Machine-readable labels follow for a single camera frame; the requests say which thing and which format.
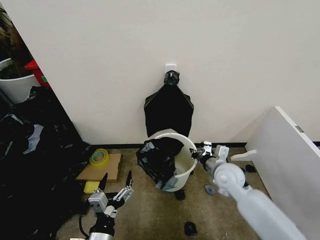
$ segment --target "cardboard piece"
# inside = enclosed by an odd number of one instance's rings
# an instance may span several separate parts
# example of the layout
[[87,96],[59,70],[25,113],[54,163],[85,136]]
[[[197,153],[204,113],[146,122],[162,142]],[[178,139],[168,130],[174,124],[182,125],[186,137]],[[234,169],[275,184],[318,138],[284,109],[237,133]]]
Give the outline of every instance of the cardboard piece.
[[110,153],[109,162],[102,167],[94,167],[90,163],[76,177],[79,181],[101,181],[108,173],[107,183],[116,183],[119,180],[122,164],[121,153]]

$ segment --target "baseboard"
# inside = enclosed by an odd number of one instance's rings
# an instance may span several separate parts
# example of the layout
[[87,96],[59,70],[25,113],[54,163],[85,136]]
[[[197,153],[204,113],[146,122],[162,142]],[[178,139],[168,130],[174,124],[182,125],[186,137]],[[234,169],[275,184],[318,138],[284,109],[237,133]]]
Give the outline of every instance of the baseboard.
[[[317,147],[320,147],[320,141],[313,142]],[[213,142],[212,145],[215,147],[217,145],[227,146],[228,148],[244,148],[246,142]],[[200,147],[200,143],[194,144],[197,148]],[[129,144],[99,144],[92,145],[99,149],[139,149],[143,147],[142,143],[129,143]]]

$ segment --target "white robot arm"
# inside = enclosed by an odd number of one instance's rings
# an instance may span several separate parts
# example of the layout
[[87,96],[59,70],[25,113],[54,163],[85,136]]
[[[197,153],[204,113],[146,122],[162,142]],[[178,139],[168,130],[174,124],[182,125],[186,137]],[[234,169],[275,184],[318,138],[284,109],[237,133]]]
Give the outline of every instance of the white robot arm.
[[193,152],[213,177],[218,192],[232,196],[243,218],[262,240],[306,240],[297,226],[262,191],[244,187],[244,172],[235,164],[226,163],[229,148],[218,145],[214,156],[211,143],[204,142],[203,151]]

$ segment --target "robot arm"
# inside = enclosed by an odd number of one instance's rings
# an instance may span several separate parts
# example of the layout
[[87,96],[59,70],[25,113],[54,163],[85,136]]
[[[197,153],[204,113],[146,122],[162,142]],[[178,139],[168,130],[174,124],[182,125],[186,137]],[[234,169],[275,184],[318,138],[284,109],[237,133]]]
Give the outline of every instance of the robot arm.
[[132,173],[129,171],[125,187],[119,192],[104,193],[107,183],[106,174],[101,180],[98,189],[88,198],[90,206],[96,215],[95,225],[90,228],[89,240],[112,240],[115,235],[115,217],[118,209],[132,196]]
[[226,163],[229,149],[218,145],[212,156],[210,144],[204,142],[203,151],[193,152],[192,157],[197,158],[213,177],[220,194],[234,198],[240,214],[259,237],[263,240],[306,240],[297,226],[262,191],[244,187],[246,178],[241,168]]

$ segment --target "red object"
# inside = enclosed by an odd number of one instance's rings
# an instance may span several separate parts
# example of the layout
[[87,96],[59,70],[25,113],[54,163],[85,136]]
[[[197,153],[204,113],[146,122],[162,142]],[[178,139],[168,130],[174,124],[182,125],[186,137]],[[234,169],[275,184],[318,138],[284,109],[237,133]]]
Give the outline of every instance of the red object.
[[33,75],[35,76],[35,78],[37,79],[37,81],[39,82],[39,84],[41,86],[46,87],[46,88],[50,88],[50,85],[49,85],[46,77],[42,73],[41,69],[39,68],[39,66],[35,60],[32,60],[27,65],[25,65],[24,69],[32,71]]

